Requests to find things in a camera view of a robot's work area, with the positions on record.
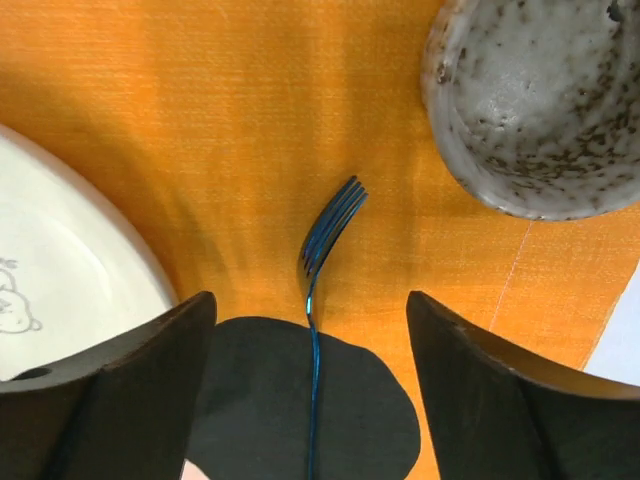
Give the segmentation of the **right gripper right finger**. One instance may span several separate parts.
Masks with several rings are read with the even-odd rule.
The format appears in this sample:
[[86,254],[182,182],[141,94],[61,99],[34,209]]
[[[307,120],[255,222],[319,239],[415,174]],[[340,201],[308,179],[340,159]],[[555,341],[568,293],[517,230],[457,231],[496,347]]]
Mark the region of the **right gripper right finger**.
[[420,291],[406,315],[441,478],[638,478],[638,387],[548,360]]

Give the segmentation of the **orange cartoon mouse placemat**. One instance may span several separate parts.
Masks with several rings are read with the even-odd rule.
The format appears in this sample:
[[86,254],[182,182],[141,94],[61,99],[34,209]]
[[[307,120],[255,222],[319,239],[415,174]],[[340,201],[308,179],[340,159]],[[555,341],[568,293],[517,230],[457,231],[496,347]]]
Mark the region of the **orange cartoon mouse placemat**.
[[215,296],[185,456],[213,479],[306,478],[311,342],[298,256],[351,176],[368,197],[314,292],[314,478],[443,479],[411,292],[584,373],[625,295],[637,202],[523,219],[484,205],[446,168],[420,82],[445,2],[1,5],[1,129],[125,216],[175,290],[169,310]]

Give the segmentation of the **cream round plate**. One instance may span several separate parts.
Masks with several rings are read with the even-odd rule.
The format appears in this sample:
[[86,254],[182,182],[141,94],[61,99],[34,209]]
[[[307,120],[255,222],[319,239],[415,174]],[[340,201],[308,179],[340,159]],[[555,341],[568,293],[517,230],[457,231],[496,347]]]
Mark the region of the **cream round plate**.
[[1,379],[75,355],[173,307],[125,216],[55,155],[1,129]]

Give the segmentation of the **speckled ceramic cup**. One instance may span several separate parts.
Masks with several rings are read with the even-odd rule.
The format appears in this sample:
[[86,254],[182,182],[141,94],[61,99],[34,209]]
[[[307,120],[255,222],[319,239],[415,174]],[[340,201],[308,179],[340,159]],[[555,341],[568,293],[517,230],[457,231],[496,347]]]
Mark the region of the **speckled ceramic cup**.
[[437,150],[489,208],[570,221],[639,199],[639,5],[447,1],[421,93]]

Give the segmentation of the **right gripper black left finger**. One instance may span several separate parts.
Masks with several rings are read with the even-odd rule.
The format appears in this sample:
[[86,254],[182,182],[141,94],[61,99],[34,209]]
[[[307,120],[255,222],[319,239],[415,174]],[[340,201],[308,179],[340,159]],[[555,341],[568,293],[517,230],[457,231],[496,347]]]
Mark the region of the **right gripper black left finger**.
[[215,321],[202,291],[3,382],[2,478],[180,478]]

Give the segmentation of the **blue fork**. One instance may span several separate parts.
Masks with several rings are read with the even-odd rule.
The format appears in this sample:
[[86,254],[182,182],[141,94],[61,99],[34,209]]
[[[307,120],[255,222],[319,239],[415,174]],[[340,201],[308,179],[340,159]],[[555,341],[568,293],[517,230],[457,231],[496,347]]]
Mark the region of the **blue fork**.
[[311,387],[306,478],[314,478],[318,425],[321,347],[315,321],[314,292],[318,277],[330,252],[344,229],[367,199],[368,193],[357,176],[348,181],[330,199],[302,243],[298,256],[298,281],[304,300],[311,342]]

